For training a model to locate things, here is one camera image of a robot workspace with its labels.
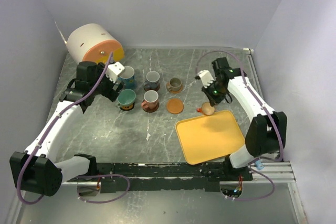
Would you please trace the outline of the large white blue-handled mug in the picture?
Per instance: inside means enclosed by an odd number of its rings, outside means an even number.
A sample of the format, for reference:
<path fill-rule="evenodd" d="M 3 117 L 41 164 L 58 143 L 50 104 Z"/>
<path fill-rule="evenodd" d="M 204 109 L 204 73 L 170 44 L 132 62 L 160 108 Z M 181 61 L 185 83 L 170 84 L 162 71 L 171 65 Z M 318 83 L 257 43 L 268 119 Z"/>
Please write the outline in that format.
<path fill-rule="evenodd" d="M 124 83 L 127 83 L 127 82 L 136 82 L 135 80 L 135 70 L 130 67 L 130 66 L 125 66 L 125 72 L 119 76 L 118 78 L 118 81 L 122 81 L 123 82 L 123 86 L 124 86 Z"/>

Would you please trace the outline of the orange copper cup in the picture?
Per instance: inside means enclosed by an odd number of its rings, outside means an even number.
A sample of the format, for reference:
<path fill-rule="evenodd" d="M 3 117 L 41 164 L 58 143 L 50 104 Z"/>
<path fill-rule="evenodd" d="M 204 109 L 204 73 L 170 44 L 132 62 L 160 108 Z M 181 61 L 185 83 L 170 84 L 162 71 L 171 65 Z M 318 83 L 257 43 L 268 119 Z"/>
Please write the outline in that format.
<path fill-rule="evenodd" d="M 200 108 L 196 109 L 197 112 L 202 113 L 203 115 L 213 115 L 215 113 L 215 108 L 211 106 L 209 102 L 204 102 Z"/>

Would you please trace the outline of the tan wooden coaster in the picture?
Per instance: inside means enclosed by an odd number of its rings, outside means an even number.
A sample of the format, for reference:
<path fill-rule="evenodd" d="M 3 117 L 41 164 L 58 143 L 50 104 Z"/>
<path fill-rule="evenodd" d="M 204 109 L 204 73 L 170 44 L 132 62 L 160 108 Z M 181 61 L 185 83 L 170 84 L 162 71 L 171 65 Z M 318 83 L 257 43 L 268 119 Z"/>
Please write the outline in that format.
<path fill-rule="evenodd" d="M 170 83 L 168 82 L 166 84 L 166 89 L 168 92 L 170 93 L 174 93 L 174 94 L 177 94 L 177 93 L 180 93 L 182 90 L 183 90 L 183 85 L 179 85 L 178 87 L 173 87 L 170 85 Z"/>

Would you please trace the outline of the white pink cup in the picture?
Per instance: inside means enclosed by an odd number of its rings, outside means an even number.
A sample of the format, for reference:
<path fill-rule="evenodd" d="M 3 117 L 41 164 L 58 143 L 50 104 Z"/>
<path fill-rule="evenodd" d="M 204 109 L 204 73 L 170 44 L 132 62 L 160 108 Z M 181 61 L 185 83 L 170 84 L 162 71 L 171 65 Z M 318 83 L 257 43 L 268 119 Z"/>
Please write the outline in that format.
<path fill-rule="evenodd" d="M 146 91 L 143 98 L 144 101 L 141 103 L 143 110 L 153 110 L 157 107 L 159 94 L 155 90 Z"/>

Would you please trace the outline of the blue round coaster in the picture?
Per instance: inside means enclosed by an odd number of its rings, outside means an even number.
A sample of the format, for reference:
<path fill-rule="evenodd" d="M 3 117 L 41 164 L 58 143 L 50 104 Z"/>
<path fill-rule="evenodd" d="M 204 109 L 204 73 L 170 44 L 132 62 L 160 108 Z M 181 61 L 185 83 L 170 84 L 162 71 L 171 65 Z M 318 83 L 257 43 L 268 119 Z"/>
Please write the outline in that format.
<path fill-rule="evenodd" d="M 136 82 L 132 82 L 132 83 L 127 82 L 127 83 L 124 83 L 124 88 L 125 89 L 132 89 L 132 90 L 134 90 L 134 89 L 137 88 L 137 83 Z"/>

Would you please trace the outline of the teal cup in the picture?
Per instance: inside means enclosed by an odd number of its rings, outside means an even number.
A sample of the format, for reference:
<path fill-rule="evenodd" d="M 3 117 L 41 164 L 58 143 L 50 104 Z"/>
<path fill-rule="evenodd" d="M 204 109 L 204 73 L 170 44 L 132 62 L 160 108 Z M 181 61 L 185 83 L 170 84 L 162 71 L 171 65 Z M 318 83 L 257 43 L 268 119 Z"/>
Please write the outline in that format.
<path fill-rule="evenodd" d="M 130 106 L 135 102 L 136 93 L 132 89 L 125 89 L 120 92 L 117 97 L 117 105 L 119 107 L 122 106 Z"/>

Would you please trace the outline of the yellow black-rimmed coaster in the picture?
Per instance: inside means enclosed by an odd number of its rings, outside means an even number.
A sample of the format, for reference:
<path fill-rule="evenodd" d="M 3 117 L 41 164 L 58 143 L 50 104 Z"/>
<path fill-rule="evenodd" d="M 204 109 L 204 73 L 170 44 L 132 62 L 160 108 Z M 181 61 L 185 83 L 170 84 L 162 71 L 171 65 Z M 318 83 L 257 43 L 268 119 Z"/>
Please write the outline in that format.
<path fill-rule="evenodd" d="M 122 111 L 130 111 L 134 109 L 134 103 L 127 105 L 127 106 L 119 106 L 119 109 Z"/>

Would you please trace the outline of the grey yellow-handled cup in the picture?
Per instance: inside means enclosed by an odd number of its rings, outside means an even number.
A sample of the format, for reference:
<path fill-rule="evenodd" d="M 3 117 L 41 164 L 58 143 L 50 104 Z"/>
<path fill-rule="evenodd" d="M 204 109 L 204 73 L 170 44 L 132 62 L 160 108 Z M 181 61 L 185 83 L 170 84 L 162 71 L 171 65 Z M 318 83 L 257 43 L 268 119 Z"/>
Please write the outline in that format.
<path fill-rule="evenodd" d="M 172 78 L 170 81 L 169 81 L 170 85 L 173 86 L 173 87 L 178 87 L 179 85 L 182 84 L 182 81 L 181 79 L 179 78 Z"/>

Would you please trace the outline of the dark brown wooden coaster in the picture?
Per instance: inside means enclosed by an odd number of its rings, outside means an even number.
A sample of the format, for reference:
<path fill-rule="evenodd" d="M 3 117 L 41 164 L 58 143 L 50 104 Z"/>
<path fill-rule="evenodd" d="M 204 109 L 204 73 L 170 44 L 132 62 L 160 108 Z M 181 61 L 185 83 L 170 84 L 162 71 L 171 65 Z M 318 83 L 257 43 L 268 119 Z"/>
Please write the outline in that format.
<path fill-rule="evenodd" d="M 149 85 L 144 85 L 144 90 L 145 91 L 150 91 L 150 90 L 154 90 L 154 91 L 158 91 L 160 89 L 160 84 L 158 84 L 155 88 L 150 87 Z"/>

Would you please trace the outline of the light orange wooden coaster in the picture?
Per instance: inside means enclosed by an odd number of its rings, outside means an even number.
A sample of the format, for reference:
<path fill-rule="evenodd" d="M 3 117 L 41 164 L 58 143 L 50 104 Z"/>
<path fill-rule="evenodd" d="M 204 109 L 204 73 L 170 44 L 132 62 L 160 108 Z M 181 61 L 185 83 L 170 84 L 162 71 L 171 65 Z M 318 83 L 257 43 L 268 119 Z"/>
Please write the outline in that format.
<path fill-rule="evenodd" d="M 179 114 L 184 109 L 184 104 L 180 99 L 169 99 L 166 109 L 172 114 Z"/>

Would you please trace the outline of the white grey-handled cup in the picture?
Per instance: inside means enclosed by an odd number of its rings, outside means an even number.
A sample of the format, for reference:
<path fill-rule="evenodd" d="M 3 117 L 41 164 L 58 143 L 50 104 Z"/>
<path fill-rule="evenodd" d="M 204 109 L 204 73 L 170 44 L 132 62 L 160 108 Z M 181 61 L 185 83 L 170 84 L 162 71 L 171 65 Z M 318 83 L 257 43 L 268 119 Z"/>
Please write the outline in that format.
<path fill-rule="evenodd" d="M 146 74 L 145 82 L 144 82 L 144 85 L 146 84 L 152 88 L 155 88 L 158 84 L 160 84 L 160 74 L 156 71 L 148 72 Z"/>

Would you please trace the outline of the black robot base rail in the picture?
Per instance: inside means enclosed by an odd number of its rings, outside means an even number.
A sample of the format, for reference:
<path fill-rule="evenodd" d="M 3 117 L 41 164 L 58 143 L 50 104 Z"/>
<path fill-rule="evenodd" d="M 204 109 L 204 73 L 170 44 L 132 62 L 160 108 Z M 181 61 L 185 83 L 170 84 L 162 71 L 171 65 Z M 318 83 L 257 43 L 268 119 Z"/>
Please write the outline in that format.
<path fill-rule="evenodd" d="M 220 192 L 222 185 L 253 179 L 247 167 L 234 169 L 226 161 L 188 163 L 98 163 L 99 175 L 120 174 L 130 181 L 130 191 L 204 190 Z"/>

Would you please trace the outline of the dark walnut wooden coaster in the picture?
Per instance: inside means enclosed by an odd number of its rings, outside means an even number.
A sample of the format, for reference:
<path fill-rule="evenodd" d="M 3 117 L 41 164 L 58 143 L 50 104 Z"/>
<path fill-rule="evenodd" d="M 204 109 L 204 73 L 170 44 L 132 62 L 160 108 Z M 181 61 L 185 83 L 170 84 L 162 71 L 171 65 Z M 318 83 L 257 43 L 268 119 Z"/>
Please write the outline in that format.
<path fill-rule="evenodd" d="M 154 108 L 149 108 L 146 104 L 144 104 L 143 107 L 142 107 L 142 109 L 146 113 L 153 113 L 153 112 L 155 112 L 159 108 L 159 106 L 160 106 L 160 104 L 157 103 Z"/>

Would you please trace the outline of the yellow plastic tray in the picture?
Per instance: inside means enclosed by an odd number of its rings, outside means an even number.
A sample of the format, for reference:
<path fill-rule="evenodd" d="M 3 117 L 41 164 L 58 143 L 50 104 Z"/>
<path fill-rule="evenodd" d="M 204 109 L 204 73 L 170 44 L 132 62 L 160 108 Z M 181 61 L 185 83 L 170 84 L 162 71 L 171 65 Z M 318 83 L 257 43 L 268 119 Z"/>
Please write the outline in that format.
<path fill-rule="evenodd" d="M 229 110 L 179 121 L 175 129 L 184 158 L 190 165 L 224 157 L 237 151 L 245 142 Z"/>

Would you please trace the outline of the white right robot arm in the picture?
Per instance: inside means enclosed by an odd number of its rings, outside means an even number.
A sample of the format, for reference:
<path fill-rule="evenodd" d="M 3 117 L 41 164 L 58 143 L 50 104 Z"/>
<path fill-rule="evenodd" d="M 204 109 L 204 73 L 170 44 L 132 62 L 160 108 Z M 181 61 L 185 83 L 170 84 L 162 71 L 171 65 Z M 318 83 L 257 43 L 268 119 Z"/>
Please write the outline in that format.
<path fill-rule="evenodd" d="M 282 160 L 286 144 L 287 116 L 269 106 L 253 88 L 242 68 L 232 68 L 225 57 L 212 62 L 214 76 L 208 70 L 196 71 L 202 82 L 202 92 L 211 106 L 234 96 L 246 112 L 250 126 L 243 146 L 228 155 L 229 164 L 223 176 L 230 181 L 241 174 L 242 167 L 254 163 L 264 154 L 279 152 Z"/>

